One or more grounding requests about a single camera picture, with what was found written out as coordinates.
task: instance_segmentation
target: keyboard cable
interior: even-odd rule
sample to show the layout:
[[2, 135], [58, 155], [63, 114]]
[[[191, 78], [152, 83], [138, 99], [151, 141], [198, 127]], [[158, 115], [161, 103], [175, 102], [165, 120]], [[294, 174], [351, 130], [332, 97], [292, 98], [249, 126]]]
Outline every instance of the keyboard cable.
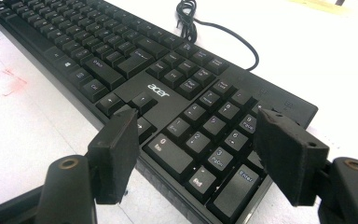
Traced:
[[254, 56], [255, 56], [254, 65], [252, 65], [251, 67], [246, 69], [247, 71], [254, 70], [257, 67], [258, 62], [259, 62], [258, 53], [255, 50], [255, 48], [251, 44], [249, 44], [248, 41], [243, 39], [240, 35], [237, 35], [236, 33], [234, 33], [233, 31], [229, 30], [228, 28], [226, 28], [224, 26], [221, 26], [221, 25], [218, 25], [215, 23], [211, 23], [211, 22], [197, 20], [196, 18], [194, 18], [196, 9], [197, 9], [196, 0], [181, 0], [181, 2], [176, 7], [176, 12], [177, 12], [177, 15], [179, 18], [178, 22], [176, 24], [176, 28], [179, 27], [180, 23], [182, 23], [181, 37], [188, 40], [189, 42], [191, 42], [193, 44], [196, 42], [197, 28], [196, 28], [196, 25], [194, 24], [194, 21], [201, 25], [212, 26], [214, 28], [222, 30], [222, 31], [236, 37], [238, 40], [240, 40], [240, 42], [242, 42], [254, 54]]

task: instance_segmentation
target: white table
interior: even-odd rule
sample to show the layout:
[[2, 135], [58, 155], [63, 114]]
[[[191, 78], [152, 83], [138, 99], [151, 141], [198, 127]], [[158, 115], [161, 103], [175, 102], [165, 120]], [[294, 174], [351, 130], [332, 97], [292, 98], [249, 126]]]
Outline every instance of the white table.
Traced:
[[[180, 34], [177, 0], [111, 2]], [[319, 107], [308, 130], [331, 147], [329, 160], [358, 159], [358, 2], [346, 1], [344, 7], [347, 11], [338, 15], [286, 0], [227, 0], [223, 5], [199, 0], [196, 14], [256, 48], [256, 75]], [[233, 37], [197, 27], [199, 46], [243, 68], [253, 64], [253, 55]], [[0, 26], [0, 203], [42, 185], [58, 158], [83, 155], [101, 127]], [[187, 223], [137, 171], [129, 192], [120, 205], [97, 206], [100, 223]], [[272, 185], [250, 223], [319, 223], [317, 208], [318, 202], [293, 208]]]

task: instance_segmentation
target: black keyboard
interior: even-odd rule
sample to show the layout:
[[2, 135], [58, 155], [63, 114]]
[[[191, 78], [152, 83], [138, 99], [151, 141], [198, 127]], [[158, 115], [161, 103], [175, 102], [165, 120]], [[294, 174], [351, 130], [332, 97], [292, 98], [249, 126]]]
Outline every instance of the black keyboard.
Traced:
[[272, 183], [252, 151], [259, 107], [304, 128], [317, 111], [104, 1], [0, 1], [0, 24], [102, 123], [138, 109], [136, 168], [194, 223], [242, 223]]

